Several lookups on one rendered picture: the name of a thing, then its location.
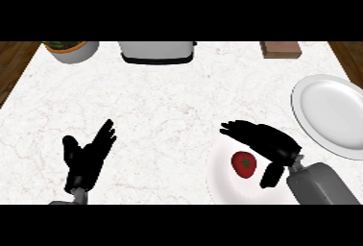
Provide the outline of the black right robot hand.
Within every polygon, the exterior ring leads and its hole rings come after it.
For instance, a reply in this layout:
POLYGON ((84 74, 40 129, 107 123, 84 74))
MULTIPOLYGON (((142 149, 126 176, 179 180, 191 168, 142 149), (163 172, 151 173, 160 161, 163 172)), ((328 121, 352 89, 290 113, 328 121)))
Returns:
POLYGON ((303 147, 294 138, 266 124, 245 120, 222 124, 220 133, 228 135, 272 161, 266 168, 260 187, 276 187, 287 167, 294 165, 303 147))

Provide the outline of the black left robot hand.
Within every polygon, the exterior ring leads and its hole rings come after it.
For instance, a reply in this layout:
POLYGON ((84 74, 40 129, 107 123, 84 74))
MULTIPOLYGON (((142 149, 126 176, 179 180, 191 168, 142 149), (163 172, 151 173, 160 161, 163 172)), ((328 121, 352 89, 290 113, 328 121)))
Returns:
POLYGON ((84 147, 73 135, 62 138, 64 161, 70 168, 65 192, 70 193, 77 188, 90 191, 95 187, 104 161, 108 157, 112 145, 115 143, 115 129, 111 119, 104 123, 92 143, 84 147))

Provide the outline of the large white plate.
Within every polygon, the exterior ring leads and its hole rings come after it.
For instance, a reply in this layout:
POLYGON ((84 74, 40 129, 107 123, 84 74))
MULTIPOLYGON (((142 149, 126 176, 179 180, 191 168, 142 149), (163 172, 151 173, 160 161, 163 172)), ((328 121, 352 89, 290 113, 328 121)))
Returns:
POLYGON ((363 89, 325 74, 294 86, 291 108, 312 140, 335 155, 363 160, 363 89))

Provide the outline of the small white plate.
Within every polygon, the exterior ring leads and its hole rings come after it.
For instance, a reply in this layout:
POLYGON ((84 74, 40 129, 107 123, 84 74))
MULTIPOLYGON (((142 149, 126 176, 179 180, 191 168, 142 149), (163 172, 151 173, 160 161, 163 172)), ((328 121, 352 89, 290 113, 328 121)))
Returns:
POLYGON ((276 187, 260 187, 269 164, 270 161, 245 144, 219 135, 207 162, 207 183, 216 204, 298 204, 287 184, 288 171, 284 171, 276 187), (236 152, 248 152, 257 160, 257 168, 248 179, 233 169, 232 157, 236 152))

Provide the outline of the brown wooden block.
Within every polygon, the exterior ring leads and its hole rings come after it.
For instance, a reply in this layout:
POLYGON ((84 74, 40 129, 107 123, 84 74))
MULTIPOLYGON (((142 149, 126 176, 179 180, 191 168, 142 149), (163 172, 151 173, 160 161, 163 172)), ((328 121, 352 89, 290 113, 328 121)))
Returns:
POLYGON ((266 59, 297 59, 303 55, 297 41, 262 41, 260 44, 266 59))

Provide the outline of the grey plant pot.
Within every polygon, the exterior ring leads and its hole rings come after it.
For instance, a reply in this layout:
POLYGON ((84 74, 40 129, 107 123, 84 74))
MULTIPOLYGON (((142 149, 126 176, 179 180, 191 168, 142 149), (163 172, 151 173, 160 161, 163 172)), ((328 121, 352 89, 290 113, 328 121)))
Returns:
POLYGON ((46 49, 55 59, 65 64, 84 62, 93 56, 98 51, 98 47, 98 41, 83 41, 68 49, 53 49, 49 45, 46 45, 46 49))

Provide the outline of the silver toaster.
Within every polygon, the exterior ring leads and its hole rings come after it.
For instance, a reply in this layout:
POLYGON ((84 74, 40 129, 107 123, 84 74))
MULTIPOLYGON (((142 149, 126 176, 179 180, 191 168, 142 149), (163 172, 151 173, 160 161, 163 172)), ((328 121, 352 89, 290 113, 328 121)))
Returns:
POLYGON ((120 41, 121 56, 127 63, 169 65, 194 60, 195 41, 120 41))

